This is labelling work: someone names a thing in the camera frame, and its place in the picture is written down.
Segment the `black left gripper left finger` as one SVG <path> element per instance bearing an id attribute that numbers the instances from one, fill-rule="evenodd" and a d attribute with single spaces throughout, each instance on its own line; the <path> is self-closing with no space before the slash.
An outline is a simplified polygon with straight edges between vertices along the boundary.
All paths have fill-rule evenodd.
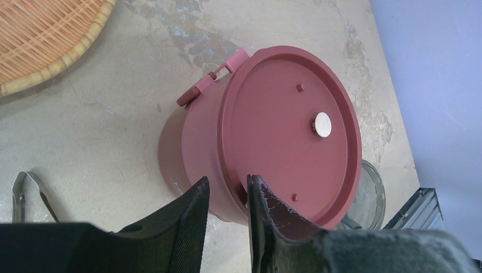
<path id="1" fill-rule="evenodd" d="M 118 232 L 86 222 L 1 225 L 2 272 L 199 272 L 210 187 L 183 195 Z"/>

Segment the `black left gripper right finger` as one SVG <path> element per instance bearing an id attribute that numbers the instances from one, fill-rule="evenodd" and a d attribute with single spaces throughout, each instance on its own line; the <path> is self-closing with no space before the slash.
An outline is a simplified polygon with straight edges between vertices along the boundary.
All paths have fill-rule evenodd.
<path id="1" fill-rule="evenodd" d="M 253 272 L 470 272 L 453 236 L 435 230 L 326 230 L 247 176 Z"/>

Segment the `glass lid with red clasp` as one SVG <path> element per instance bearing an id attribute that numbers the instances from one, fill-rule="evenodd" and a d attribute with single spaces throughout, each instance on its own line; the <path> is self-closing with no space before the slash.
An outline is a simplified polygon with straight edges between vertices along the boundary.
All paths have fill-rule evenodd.
<path id="1" fill-rule="evenodd" d="M 363 160 L 355 198 L 337 230 L 379 230 L 386 210 L 385 188 L 377 169 Z"/>

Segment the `dark red round lid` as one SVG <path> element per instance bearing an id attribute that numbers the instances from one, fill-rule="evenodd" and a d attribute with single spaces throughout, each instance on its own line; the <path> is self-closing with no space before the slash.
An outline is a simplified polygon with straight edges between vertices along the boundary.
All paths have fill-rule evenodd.
<path id="1" fill-rule="evenodd" d="M 308 51 L 261 49 L 232 75 L 221 100 L 222 173 L 244 208 L 247 176 L 317 225 L 332 229 L 357 190 L 358 120 L 334 72 Z"/>

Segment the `dark red steel lunch pot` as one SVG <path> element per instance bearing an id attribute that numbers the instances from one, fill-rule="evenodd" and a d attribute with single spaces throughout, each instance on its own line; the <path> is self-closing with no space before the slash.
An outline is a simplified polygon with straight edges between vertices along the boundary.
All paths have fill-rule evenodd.
<path id="1" fill-rule="evenodd" d="M 176 109 L 167 119 L 158 143 L 158 162 L 161 175 L 174 195 L 181 196 L 190 187 L 182 160 L 181 140 L 186 118 L 183 107 Z"/>

